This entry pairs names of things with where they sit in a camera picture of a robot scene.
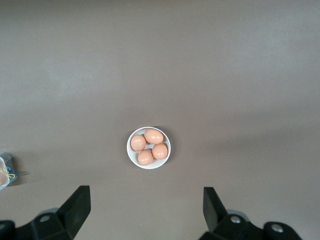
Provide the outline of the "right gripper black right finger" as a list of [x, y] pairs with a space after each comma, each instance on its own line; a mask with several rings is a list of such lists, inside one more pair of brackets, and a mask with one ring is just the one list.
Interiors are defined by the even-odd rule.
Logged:
[[263, 228], [252, 224], [243, 215], [229, 213], [213, 187], [203, 189], [203, 215], [208, 231], [201, 240], [299, 240], [289, 225], [269, 221]]

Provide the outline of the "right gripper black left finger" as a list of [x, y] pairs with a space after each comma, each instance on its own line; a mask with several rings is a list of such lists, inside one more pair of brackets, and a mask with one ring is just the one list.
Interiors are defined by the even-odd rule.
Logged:
[[45, 212], [25, 225], [16, 227], [12, 220], [0, 222], [2, 240], [73, 240], [91, 212], [88, 185], [76, 191], [54, 212]]

